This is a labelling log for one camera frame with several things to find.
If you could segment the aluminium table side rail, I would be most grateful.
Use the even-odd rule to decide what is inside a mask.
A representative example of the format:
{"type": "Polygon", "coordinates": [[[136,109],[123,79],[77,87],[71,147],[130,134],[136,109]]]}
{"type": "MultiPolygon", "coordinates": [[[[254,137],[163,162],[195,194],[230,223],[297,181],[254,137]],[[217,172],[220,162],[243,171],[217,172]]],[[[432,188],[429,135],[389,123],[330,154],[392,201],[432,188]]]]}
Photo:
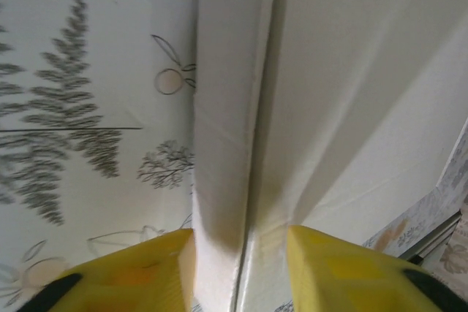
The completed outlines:
{"type": "Polygon", "coordinates": [[[430,259],[431,256],[445,247],[453,235],[460,218],[461,211],[459,210],[436,229],[427,234],[427,236],[419,240],[414,246],[407,249],[399,258],[415,265],[422,265],[425,261],[430,259]]]}

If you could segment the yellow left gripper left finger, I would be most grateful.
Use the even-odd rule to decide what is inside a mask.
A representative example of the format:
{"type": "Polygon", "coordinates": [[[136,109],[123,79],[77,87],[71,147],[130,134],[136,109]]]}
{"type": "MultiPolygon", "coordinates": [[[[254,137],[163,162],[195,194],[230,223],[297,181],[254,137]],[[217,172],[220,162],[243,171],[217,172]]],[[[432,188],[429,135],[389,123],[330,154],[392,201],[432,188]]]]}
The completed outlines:
{"type": "Polygon", "coordinates": [[[75,266],[15,312],[192,312],[195,234],[178,229],[75,266]]]}

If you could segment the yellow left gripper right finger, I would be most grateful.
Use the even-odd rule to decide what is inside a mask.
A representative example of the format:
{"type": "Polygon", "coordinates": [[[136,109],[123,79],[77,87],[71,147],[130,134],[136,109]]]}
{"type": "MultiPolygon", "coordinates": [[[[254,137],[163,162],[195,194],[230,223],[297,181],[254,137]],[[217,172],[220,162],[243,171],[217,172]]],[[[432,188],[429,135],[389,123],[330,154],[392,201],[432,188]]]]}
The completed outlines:
{"type": "Polygon", "coordinates": [[[295,312],[457,312],[457,295],[422,267],[315,229],[287,230],[295,312]]]}

